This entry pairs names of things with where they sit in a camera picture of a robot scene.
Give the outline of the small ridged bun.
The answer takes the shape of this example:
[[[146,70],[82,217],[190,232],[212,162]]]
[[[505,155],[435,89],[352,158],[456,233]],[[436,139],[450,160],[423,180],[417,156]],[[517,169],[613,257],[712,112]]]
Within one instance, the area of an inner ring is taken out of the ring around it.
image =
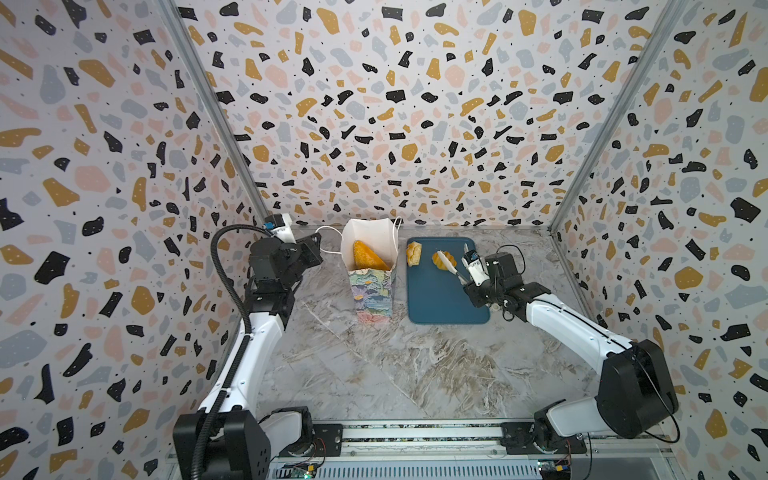
[[[438,250],[432,255],[434,265],[443,271],[456,272],[457,262],[454,257],[446,251]]]

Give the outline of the floral paper bag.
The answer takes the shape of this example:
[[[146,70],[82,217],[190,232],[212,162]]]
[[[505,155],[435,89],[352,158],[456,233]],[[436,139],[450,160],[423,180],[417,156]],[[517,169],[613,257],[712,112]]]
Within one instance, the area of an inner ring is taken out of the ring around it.
[[[378,220],[351,219],[342,230],[331,226],[321,226],[316,230],[316,233],[328,230],[340,237],[340,247],[337,250],[321,251],[341,257],[350,283],[354,309],[361,323],[386,322],[393,317],[395,269],[399,256],[401,224],[399,217]],[[355,270],[353,243],[356,240],[370,246],[389,264],[390,270]]]

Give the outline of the orange oval bread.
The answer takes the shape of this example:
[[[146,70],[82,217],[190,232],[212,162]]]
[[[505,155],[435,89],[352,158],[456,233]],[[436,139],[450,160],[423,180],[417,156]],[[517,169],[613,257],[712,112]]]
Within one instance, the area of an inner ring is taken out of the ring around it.
[[[389,271],[390,266],[365,242],[356,240],[353,243],[355,270],[371,269]]]

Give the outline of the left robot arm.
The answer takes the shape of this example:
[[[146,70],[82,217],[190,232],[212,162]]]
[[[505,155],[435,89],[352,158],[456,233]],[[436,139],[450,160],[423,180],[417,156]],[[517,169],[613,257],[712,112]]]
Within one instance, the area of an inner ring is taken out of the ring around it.
[[[230,354],[197,411],[181,415],[173,429],[184,479],[264,479],[274,458],[312,455],[316,448],[306,407],[281,408],[265,417],[255,407],[303,275],[322,262],[321,236],[259,232],[250,248],[244,290],[224,283],[241,315]]]

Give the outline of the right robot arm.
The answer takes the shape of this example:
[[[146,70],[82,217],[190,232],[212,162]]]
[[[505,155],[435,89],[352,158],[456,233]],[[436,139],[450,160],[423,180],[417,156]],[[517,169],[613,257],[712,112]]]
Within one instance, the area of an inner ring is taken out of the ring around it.
[[[534,415],[534,444],[542,451],[579,434],[610,432],[633,439],[666,419],[679,402],[661,347],[632,341],[578,313],[537,282],[525,282],[509,253],[487,257],[464,253],[467,273],[459,278],[476,307],[497,305],[558,340],[598,375],[598,392],[581,400],[555,402]]]

